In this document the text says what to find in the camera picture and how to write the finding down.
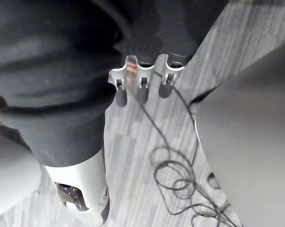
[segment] tangled wire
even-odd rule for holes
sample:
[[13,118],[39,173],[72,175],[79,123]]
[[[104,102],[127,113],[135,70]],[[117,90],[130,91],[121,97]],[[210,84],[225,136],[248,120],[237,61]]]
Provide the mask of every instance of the tangled wire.
[[[155,72],[155,74],[162,78],[162,75],[160,75],[158,72]],[[190,121],[192,123],[192,128],[195,130],[195,120],[193,118],[193,113],[190,110],[190,106],[196,103],[201,102],[211,91],[214,89],[211,89],[195,99],[193,99],[189,104],[187,104],[180,94],[179,90],[175,87],[173,87],[173,91],[176,93],[176,95],[180,98],[181,102],[185,106],[187,113],[190,116]],[[157,132],[160,134],[161,138],[164,141],[164,146],[160,146],[155,148],[151,153],[151,164],[155,168],[154,171],[154,180],[157,184],[157,187],[160,191],[160,194],[163,198],[164,204],[166,206],[167,211],[171,215],[179,215],[189,209],[192,209],[194,211],[194,215],[191,218],[191,226],[195,227],[194,220],[198,216],[203,216],[205,218],[215,218],[217,220],[216,227],[220,227],[220,225],[223,223],[225,226],[228,227],[239,227],[236,225],[228,215],[226,215],[225,211],[228,207],[230,207],[230,204],[227,202],[224,207],[220,208],[213,200],[212,198],[205,192],[205,190],[201,187],[201,185],[196,180],[196,175],[193,169],[194,162],[196,159],[196,153],[199,148],[199,143],[196,143],[195,149],[194,149],[194,156],[192,161],[190,161],[180,150],[174,149],[169,145],[168,140],[166,139],[163,132],[158,128],[157,124],[154,122],[153,118],[150,116],[150,114],[147,112],[145,107],[139,103],[137,100],[137,97],[134,95],[133,91],[129,88],[130,93],[135,98],[136,102],[139,104],[143,112],[146,114],[148,119],[151,121],[154,128],[157,130]],[[156,162],[155,157],[156,153],[159,151],[165,150],[167,153],[167,159],[163,161]],[[168,186],[162,182],[159,181],[158,175],[159,171],[163,169],[171,169],[173,170],[178,176],[179,179],[173,182],[171,186]],[[169,206],[166,202],[166,198],[163,192],[163,189],[169,190],[173,193],[173,195],[182,201],[188,201],[189,205],[184,207],[182,210],[178,212],[172,212],[169,209]],[[206,205],[204,203],[194,203],[192,198],[193,196],[199,193],[206,201],[209,203],[209,205]]]

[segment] metal clamp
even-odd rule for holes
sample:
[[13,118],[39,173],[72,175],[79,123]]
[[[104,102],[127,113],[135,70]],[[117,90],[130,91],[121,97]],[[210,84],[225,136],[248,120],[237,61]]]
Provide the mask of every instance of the metal clamp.
[[124,66],[118,69],[113,69],[110,71],[110,82],[115,85],[116,89],[126,90],[127,88],[127,61],[128,57],[125,60]]
[[171,85],[173,85],[176,81],[176,79],[180,76],[181,72],[185,68],[185,66],[175,67],[170,66],[167,63],[168,55],[166,55],[165,58],[165,70],[164,70],[164,76],[162,77],[162,83],[163,85],[166,85],[167,82],[170,82]]
[[138,88],[149,88],[150,79],[154,73],[155,65],[145,67],[143,65],[140,65],[136,58],[136,66]]

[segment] gray carpet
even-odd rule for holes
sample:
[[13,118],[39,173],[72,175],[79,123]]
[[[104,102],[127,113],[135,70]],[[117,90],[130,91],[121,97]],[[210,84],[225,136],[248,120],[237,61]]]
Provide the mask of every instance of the gray carpet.
[[[285,0],[262,0],[254,5],[251,2],[233,1],[226,7],[177,81],[176,87],[187,102],[285,42]],[[158,61],[156,70],[161,72],[162,67],[162,61]],[[153,77],[146,109],[171,146],[192,159],[196,133],[189,115],[175,93],[168,99],[158,97],[159,83],[159,78]],[[105,155],[112,206],[105,226],[189,227],[192,210],[171,216],[163,203],[150,164],[151,151],[163,145],[163,141],[135,100],[129,96],[125,108],[114,103],[107,110],[106,119]],[[223,192],[210,188],[206,182],[211,169],[201,149],[194,170],[206,192],[223,206],[226,200]],[[167,184],[175,180],[169,171],[162,176]],[[178,211],[185,206],[169,192],[164,193],[170,210]],[[201,196],[193,200],[204,201]],[[226,212],[239,225],[232,209]],[[202,217],[194,222],[197,227],[211,227],[215,223],[212,218]],[[63,208],[45,172],[40,190],[0,217],[0,227],[82,226]]]

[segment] gray panel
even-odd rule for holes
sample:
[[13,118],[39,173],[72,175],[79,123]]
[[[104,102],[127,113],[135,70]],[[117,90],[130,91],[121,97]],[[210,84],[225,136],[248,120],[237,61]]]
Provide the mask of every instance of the gray panel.
[[243,224],[285,226],[285,45],[211,93],[196,126]]

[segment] black rubber tip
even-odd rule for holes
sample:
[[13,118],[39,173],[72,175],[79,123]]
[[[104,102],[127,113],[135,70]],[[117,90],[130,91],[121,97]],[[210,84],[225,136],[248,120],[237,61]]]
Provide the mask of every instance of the black rubber tip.
[[138,88],[137,99],[140,102],[140,104],[145,104],[148,99],[148,88],[146,87]]
[[166,85],[164,85],[162,82],[160,84],[160,87],[159,87],[159,96],[161,98],[167,98],[171,95],[172,93],[172,85],[171,83],[167,82]]
[[127,105],[128,98],[126,90],[118,89],[116,93],[116,102],[120,107],[125,107]]

